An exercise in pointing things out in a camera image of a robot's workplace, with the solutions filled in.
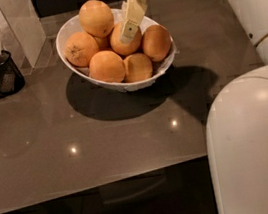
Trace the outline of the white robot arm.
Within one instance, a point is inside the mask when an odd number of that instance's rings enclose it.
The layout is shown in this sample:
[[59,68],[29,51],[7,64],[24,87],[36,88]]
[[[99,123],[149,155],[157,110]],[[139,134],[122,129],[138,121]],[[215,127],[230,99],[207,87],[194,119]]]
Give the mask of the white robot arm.
[[268,0],[227,0],[262,67],[214,99],[207,156],[218,214],[268,214]]

